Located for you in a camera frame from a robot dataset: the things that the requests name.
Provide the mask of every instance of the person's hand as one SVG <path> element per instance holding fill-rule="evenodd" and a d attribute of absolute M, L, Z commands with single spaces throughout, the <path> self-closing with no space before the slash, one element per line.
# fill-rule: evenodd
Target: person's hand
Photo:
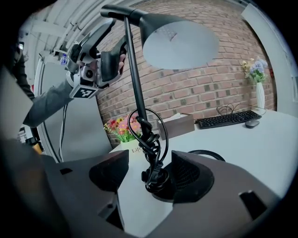
<path fill-rule="evenodd" d="M 120 55 L 119 66 L 118 66 L 119 74 L 122 74 L 123 72 L 125 58 L 126 58 L 125 54 Z M 96 65 L 97 65 L 97 61 L 93 61 L 92 63 L 89 64 L 90 68 L 93 70 L 96 70 Z"/>
<path fill-rule="evenodd" d="M 119 74 L 123 73 L 125 58 L 126 58 L 125 54 L 120 55 L 119 67 L 118 67 Z"/>

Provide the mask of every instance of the gray sleeve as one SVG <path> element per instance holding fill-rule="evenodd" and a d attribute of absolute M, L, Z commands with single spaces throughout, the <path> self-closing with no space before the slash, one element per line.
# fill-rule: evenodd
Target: gray sleeve
<path fill-rule="evenodd" d="M 47 92 L 34 98 L 33 106 L 24 120 L 29 127 L 37 127 L 55 112 L 63 108 L 72 99 L 69 94 L 72 87 L 65 80 L 58 87 L 51 87 Z"/>

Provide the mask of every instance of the wall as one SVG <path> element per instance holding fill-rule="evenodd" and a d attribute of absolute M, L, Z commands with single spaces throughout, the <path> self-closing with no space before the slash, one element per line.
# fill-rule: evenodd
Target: wall
<path fill-rule="evenodd" d="M 138 69 L 145 105 L 162 118 L 177 112 L 191 113 L 194 119 L 217 115 L 216 107 L 232 103 L 256 104 L 255 86 L 244 78 L 240 63 L 260 56 L 264 50 L 250 27 L 242 20 L 243 8 L 222 0 L 153 0 L 135 6 L 151 13 L 184 17 L 212 29 L 220 40 L 216 59 L 191 70 L 161 70 L 150 66 L 142 56 L 140 31 L 132 27 Z M 100 50 L 110 50 L 124 35 L 122 22 L 101 42 Z M 129 64 L 126 59 L 121 80 L 97 97 L 103 122 L 126 115 L 136 108 Z M 264 83 L 265 107 L 275 109 L 274 82 Z M 239 105 L 238 110 L 248 109 Z M 156 128 L 156 119 L 148 116 Z M 119 142 L 109 135 L 112 146 Z"/>
<path fill-rule="evenodd" d="M 277 110 L 298 117 L 298 95 L 295 82 L 295 79 L 298 79 L 298 68 L 282 33 L 268 17 L 253 6 L 248 6 L 242 16 L 257 32 L 268 52 L 278 94 Z"/>

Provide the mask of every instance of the desk surface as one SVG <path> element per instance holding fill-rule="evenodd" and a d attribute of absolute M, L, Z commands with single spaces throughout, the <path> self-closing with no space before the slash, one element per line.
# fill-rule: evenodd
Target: desk surface
<path fill-rule="evenodd" d="M 267 110 L 260 124 L 248 129 L 244 124 L 199 130 L 169 140 L 164 160 L 171 162 L 171 151 L 210 150 L 228 163 L 246 169 L 283 197 L 298 165 L 298 118 Z M 162 152 L 165 141 L 161 141 Z M 119 145 L 113 151 L 121 150 Z M 172 204 L 152 197 L 141 181 L 141 172 L 149 164 L 144 155 L 131 158 L 129 171 L 119 190 L 119 202 L 125 231 L 144 237 L 172 211 Z"/>

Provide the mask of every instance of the gray jacket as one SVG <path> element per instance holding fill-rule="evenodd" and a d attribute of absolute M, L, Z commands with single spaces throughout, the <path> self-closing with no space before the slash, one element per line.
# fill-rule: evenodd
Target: gray jacket
<path fill-rule="evenodd" d="M 24 63 L 24 57 L 22 56 L 13 68 L 13 74 L 17 79 L 18 85 L 33 101 L 33 106 L 26 116 L 24 124 L 30 127 L 37 127 L 72 100 L 69 97 L 72 87 L 65 80 L 58 87 L 51 87 L 46 93 L 35 97 L 27 82 Z"/>

